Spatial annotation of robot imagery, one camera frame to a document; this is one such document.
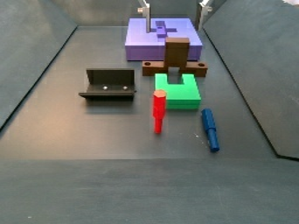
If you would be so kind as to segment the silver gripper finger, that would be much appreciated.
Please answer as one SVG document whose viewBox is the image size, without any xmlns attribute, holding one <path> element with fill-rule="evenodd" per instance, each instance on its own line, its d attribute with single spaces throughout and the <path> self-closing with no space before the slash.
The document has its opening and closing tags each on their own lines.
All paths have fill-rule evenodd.
<svg viewBox="0 0 299 224">
<path fill-rule="evenodd" d="M 145 0 L 137 0 L 140 7 L 137 13 L 142 15 L 145 19 L 145 31 L 150 31 L 150 4 Z"/>
<path fill-rule="evenodd" d="M 201 28 L 204 23 L 204 17 L 208 15 L 209 12 L 212 12 L 211 3 L 213 0 L 201 0 L 199 2 L 200 7 L 200 15 L 199 15 L 199 28 Z"/>
</svg>

